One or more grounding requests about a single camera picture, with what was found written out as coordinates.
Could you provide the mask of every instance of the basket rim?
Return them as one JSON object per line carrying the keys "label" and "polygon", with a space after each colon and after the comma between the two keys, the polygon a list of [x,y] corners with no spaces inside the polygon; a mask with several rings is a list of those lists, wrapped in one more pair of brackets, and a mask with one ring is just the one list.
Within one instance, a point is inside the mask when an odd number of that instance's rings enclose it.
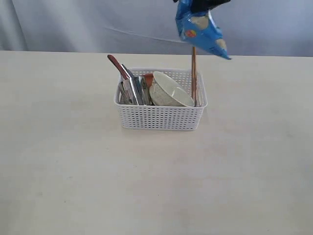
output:
{"label": "basket rim", "polygon": [[[166,69],[166,68],[129,68],[131,71],[142,71],[142,70],[149,70],[149,71],[171,71],[171,72],[190,72],[191,69]],[[118,98],[119,98],[119,88],[117,86],[117,90],[115,92],[114,95],[114,103],[115,105],[117,105],[118,107],[133,107],[133,108],[163,108],[163,109],[204,109],[205,107],[208,106],[208,102],[207,102],[207,96],[206,96],[206,91],[205,91],[205,86],[204,86],[204,82],[203,82],[203,78],[202,78],[202,73],[197,71],[198,74],[198,81],[200,81],[200,85],[203,87],[203,92],[202,92],[202,96],[203,96],[203,101],[204,101],[204,105],[201,107],[180,107],[180,106],[153,106],[153,105],[133,105],[133,104],[119,104],[118,103]]]}

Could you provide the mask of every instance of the fabric backdrop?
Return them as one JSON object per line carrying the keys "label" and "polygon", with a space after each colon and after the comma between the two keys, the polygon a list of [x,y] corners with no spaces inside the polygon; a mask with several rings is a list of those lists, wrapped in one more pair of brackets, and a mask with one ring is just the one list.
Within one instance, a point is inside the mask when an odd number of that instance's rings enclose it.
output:
{"label": "fabric backdrop", "polygon": [[[0,48],[190,54],[172,0],[0,0]],[[230,54],[313,56],[313,0],[232,0],[213,10]]]}

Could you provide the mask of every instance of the wooden chopstick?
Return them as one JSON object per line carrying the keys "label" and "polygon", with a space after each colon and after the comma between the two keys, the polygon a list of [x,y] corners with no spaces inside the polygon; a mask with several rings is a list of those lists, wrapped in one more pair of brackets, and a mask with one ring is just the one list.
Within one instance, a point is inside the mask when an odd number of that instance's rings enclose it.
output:
{"label": "wooden chopstick", "polygon": [[195,102],[195,107],[197,106],[197,97],[198,97],[198,89],[197,89],[197,53],[196,48],[192,47],[192,61],[191,61],[191,97]]}

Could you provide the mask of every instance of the table surface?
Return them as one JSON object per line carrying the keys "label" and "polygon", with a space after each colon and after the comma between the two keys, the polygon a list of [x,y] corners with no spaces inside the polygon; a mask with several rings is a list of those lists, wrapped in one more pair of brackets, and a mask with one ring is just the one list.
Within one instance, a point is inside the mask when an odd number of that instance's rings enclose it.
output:
{"label": "table surface", "polygon": [[198,69],[198,130],[126,130],[105,54],[1,51],[0,233],[311,235],[313,58],[199,56]]}

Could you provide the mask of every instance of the white basket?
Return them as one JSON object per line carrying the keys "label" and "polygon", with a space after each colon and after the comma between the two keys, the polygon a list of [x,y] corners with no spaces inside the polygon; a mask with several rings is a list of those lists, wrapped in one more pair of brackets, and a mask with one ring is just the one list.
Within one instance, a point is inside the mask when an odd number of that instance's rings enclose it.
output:
{"label": "white basket", "polygon": [[[177,81],[191,95],[191,70],[165,69],[130,69],[135,76],[160,71]],[[207,106],[207,99],[203,79],[200,73],[198,78],[198,106],[197,107],[168,107],[125,105],[120,103],[120,92],[114,97],[118,107],[122,126],[127,129],[146,130],[174,130],[193,131],[197,129],[203,110]]]}

